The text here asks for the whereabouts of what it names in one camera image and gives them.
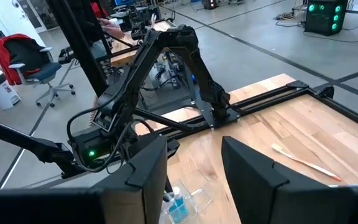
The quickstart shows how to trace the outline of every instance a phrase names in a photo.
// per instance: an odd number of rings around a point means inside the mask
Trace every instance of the blue office chair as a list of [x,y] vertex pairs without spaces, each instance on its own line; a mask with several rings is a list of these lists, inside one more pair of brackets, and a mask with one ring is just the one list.
[[[43,95],[41,95],[35,102],[37,106],[41,106],[39,102],[42,98],[49,96],[48,104],[50,107],[54,107],[55,104],[52,103],[53,97],[58,97],[58,92],[60,91],[70,91],[72,95],[75,95],[75,91],[72,90],[74,87],[70,83],[61,84],[58,86],[51,86],[50,81],[52,81],[56,77],[56,72],[62,67],[59,63],[53,62],[53,58],[50,54],[52,50],[51,47],[45,47],[36,51],[35,47],[28,46],[27,44],[21,44],[18,41],[10,41],[8,40],[4,44],[5,48],[8,49],[9,53],[11,54],[11,58],[15,58],[14,56],[17,55],[24,55],[18,57],[18,59],[11,60],[11,64],[9,68],[16,69],[17,73],[19,74],[19,78],[23,85],[34,85],[36,87],[39,84],[47,84],[49,86],[48,91],[46,91]],[[40,70],[38,72],[32,73],[31,75],[24,75],[26,71],[28,71],[31,67],[26,67],[25,63],[20,63],[23,61],[31,61],[34,62],[34,57],[40,57],[43,61],[42,64],[38,66]]]

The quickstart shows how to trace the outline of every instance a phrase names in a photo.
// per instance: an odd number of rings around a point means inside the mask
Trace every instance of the green led light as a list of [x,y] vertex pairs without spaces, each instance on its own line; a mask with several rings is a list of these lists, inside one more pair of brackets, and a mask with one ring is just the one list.
[[313,11],[314,10],[314,5],[310,5],[309,6],[309,11],[311,12],[311,11]]

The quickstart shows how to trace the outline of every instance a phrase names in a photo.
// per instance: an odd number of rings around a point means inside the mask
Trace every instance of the office chair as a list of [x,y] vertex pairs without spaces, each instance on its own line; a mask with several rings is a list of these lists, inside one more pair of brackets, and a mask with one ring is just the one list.
[[[54,62],[50,54],[51,47],[39,46],[35,40],[24,35],[12,35],[6,37],[0,42],[0,55],[2,60],[7,63],[7,67],[16,70],[17,74],[7,71],[6,76],[14,83],[22,83],[23,85],[46,84],[49,86],[48,91],[41,95],[35,102],[37,106],[41,106],[39,102],[42,98],[49,96],[48,104],[54,107],[52,103],[53,97],[58,97],[60,91],[70,91],[75,95],[74,87],[70,83],[52,86],[50,82],[56,77],[56,72],[62,67],[59,63]],[[6,60],[3,53],[9,54],[9,60]]]

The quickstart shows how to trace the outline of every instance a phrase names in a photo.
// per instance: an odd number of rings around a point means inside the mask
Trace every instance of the concrete floor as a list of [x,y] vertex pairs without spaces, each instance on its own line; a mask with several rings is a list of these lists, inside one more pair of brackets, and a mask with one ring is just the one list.
[[[176,24],[196,28],[203,59],[214,79],[226,91],[286,73],[312,87],[335,85],[334,99],[358,112],[358,43],[314,39],[303,35],[298,27],[275,26],[273,17],[288,12],[294,1],[245,0],[244,4],[225,5],[212,11],[200,10],[200,4],[176,5]],[[162,9],[165,17],[170,11]],[[344,27],[358,25],[357,14],[346,14]],[[61,30],[42,34],[47,46],[54,47],[53,57],[67,41]],[[358,29],[341,31],[333,39],[358,40]],[[59,71],[53,84],[62,79],[68,65]],[[60,94],[56,107],[41,107],[34,100],[46,90],[15,86],[22,101],[13,109],[0,110],[0,122],[38,138],[66,142],[65,126],[75,113],[92,107],[94,91],[81,68],[70,70],[64,82],[75,86],[76,95]],[[89,116],[78,118],[73,131],[86,128]],[[15,158],[15,169],[7,173]],[[0,187],[19,188],[59,175],[54,164],[43,164],[28,151],[0,141]],[[90,186],[106,176],[106,172],[87,175],[64,186]],[[9,176],[7,182],[1,182]]]

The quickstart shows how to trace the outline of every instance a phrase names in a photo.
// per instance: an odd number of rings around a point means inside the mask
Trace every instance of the wooden tabletop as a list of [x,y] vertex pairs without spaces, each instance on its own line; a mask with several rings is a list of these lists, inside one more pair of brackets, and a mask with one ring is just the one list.
[[[230,92],[231,103],[278,88],[293,79],[286,74]],[[183,108],[165,114],[175,121],[198,116]],[[149,121],[153,128],[163,126]],[[139,134],[147,131],[141,124]],[[311,96],[304,95],[254,114],[242,117],[214,131],[203,131],[180,139],[176,155],[168,161],[172,183],[200,173],[209,180],[208,193],[213,202],[200,212],[203,223],[240,223],[221,158],[223,136],[232,136],[289,168],[324,184],[358,184],[358,124]],[[312,162],[342,179],[338,182],[272,150],[276,143],[300,159]]]
[[[168,23],[167,21],[161,21],[161,22],[154,24],[154,29],[159,30],[159,31],[166,31],[168,28],[171,28],[171,27],[172,27],[172,25],[170,23]],[[125,33],[125,37],[122,40],[129,44],[132,44],[132,45],[135,45],[137,43],[137,40],[132,40],[130,31]],[[125,44],[122,44],[115,40],[112,43],[111,53],[115,53],[115,52],[118,52],[120,50],[124,50],[127,48],[129,48],[129,47],[126,46]],[[136,50],[133,50],[131,52],[114,57],[111,59],[111,64],[115,67],[121,67],[127,62],[131,62],[133,57],[135,56],[135,54],[136,54]]]

